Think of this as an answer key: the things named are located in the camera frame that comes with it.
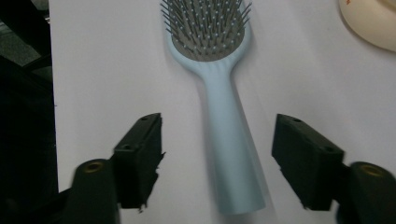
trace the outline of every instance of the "bristle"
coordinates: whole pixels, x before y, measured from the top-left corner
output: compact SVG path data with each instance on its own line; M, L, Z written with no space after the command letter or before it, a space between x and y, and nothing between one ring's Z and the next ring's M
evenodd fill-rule
M242 42L251 3L243 0L163 0L166 31L177 50L200 62L219 60Z

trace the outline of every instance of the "black object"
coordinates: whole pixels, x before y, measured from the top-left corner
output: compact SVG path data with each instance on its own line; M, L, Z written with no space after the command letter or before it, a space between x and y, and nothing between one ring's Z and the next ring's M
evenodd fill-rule
M111 159L82 163L71 189L5 224L120 223L118 203L122 208L147 206L163 159L161 127L161 114L139 119L117 144Z
M50 25L31 0L0 1L0 20L40 55L51 54Z
M368 163L342 163L344 151L300 119L277 115L272 150L305 208L328 211L340 207L339 224L396 223L396 180Z
M50 26L31 0L0 1L0 20L42 57L22 67L0 56L0 223L58 193Z
M52 83L0 56L0 223L58 193Z

